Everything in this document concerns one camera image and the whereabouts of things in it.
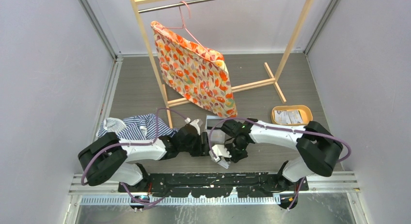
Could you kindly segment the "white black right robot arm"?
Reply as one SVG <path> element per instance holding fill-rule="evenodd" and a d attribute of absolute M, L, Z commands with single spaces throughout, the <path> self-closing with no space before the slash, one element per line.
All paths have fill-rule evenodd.
<path fill-rule="evenodd" d="M 222 164 L 225 168 L 229 162 L 246 158 L 250 144 L 273 144 L 298 151 L 299 156 L 285 161 L 274 179 L 282 190 L 291 189 L 311 174 L 330 177 L 343 151 L 342 142 L 315 121 L 305 126 L 282 126 L 253 118 L 228 118 L 221 131 L 229 142 L 212 146 L 210 155 L 216 162 L 226 160 Z"/>

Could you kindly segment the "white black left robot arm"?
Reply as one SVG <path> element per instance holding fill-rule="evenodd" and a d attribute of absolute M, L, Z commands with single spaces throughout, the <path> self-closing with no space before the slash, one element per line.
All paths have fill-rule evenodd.
<path fill-rule="evenodd" d="M 135 191 L 148 188 L 148 174 L 139 160 L 169 160 L 179 153 L 192 157 L 209 154 L 206 132 L 186 124 L 174 134 L 157 134 L 150 140 L 121 139 L 114 132 L 105 133 L 78 154 L 83 169 L 82 185 L 97 186 L 106 181 L 130 185 Z"/>

